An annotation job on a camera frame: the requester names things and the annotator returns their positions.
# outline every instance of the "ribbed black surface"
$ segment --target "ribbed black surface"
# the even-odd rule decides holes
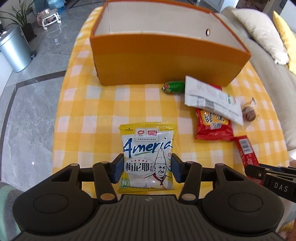
[[[277,234],[238,237],[213,228],[197,207],[181,204],[174,195],[124,195],[115,204],[102,205],[83,227],[60,236],[23,232],[16,241],[278,241]]]

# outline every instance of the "gingham tablecloth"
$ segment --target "gingham tablecloth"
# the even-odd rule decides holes
[[[204,167],[225,163],[243,173],[242,161],[233,142],[195,139],[195,109],[184,105],[183,96],[165,94],[160,85],[100,85],[89,41],[91,28],[100,11],[99,7],[90,14],[71,54],[55,123],[53,172],[70,163],[91,167],[96,162],[112,161],[123,149],[118,129],[120,124],[173,121],[178,125],[173,152],[183,161],[197,161]],[[260,112],[259,120],[246,130],[234,125],[235,135],[247,134],[260,163],[288,165],[281,125],[252,65],[248,62],[224,90],[243,103],[254,97]],[[175,190],[165,193],[178,195],[181,187],[182,184],[175,182]],[[89,193],[94,190],[91,183],[84,183],[83,189]],[[211,183],[203,183],[201,196],[209,190]]]

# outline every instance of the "beige couch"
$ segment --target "beige couch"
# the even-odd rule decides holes
[[[296,75],[286,66],[274,63],[272,57],[259,44],[252,40],[244,26],[226,7],[217,13],[243,41],[252,53],[250,63],[258,73],[268,92],[285,136],[291,160],[296,160]]]

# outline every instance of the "chef hat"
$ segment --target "chef hat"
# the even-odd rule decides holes
[[[162,148],[160,148],[158,150],[157,157],[155,159],[154,165],[156,165],[156,164],[166,164],[166,162],[165,162],[165,154],[163,153]]]

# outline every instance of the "red stick package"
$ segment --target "red stick package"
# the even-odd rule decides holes
[[[218,85],[212,86],[222,90]],[[196,139],[208,141],[233,140],[233,131],[229,120],[220,115],[198,108],[195,109],[195,112],[197,115]]]
[[[247,136],[235,137],[234,142],[237,145],[244,167],[246,167],[248,164],[259,166],[257,157]],[[262,184],[262,181],[259,179],[253,177],[248,178],[252,179],[258,184]]]

